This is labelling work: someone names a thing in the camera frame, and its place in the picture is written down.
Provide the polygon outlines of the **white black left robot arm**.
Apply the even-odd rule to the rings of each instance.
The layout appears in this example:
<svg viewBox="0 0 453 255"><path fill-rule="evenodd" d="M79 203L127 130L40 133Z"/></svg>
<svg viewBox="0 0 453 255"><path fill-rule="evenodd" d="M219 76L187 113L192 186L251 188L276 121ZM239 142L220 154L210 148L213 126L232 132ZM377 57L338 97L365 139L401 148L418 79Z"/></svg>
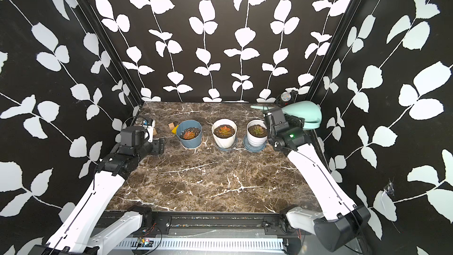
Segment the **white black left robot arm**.
<svg viewBox="0 0 453 255"><path fill-rule="evenodd" d="M106 255L130 234L148 235L155 228L151 208L132 207L97 234L96 224L108 203L131 173L148 155L164 151L162 139L153 140L155 122L128 126L120 132L120 142L96 166L92 183L62 226L47 243L34 245L31 255Z"/></svg>

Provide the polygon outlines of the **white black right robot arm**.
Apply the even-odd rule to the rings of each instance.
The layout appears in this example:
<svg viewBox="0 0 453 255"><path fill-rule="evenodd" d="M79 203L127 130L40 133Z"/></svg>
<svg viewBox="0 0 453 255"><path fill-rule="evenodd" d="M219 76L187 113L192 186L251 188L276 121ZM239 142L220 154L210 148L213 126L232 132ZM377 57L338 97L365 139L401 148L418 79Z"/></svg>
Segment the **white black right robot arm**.
<svg viewBox="0 0 453 255"><path fill-rule="evenodd" d="M301 207L284 212L292 229L316 235L323 247L335 252L361 234L370 220L364 205L357 205L323 165L316 145L303 130L301 118L284 114L281 108L263 111L268 142L282 152L302 174L321 207L317 213Z"/></svg>

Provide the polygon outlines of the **mint green watering can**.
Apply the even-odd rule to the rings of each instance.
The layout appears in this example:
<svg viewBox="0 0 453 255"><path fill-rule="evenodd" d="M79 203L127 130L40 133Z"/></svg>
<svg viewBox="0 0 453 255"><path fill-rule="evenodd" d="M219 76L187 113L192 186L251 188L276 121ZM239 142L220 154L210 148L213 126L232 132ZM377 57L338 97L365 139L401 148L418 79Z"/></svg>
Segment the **mint green watering can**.
<svg viewBox="0 0 453 255"><path fill-rule="evenodd" d="M281 108L284 113L304 118L304 130L314 130L320 127L322 122L321 109L313 102L296 102L286 107L250 106L252 109L264 111L268 108Z"/></svg>

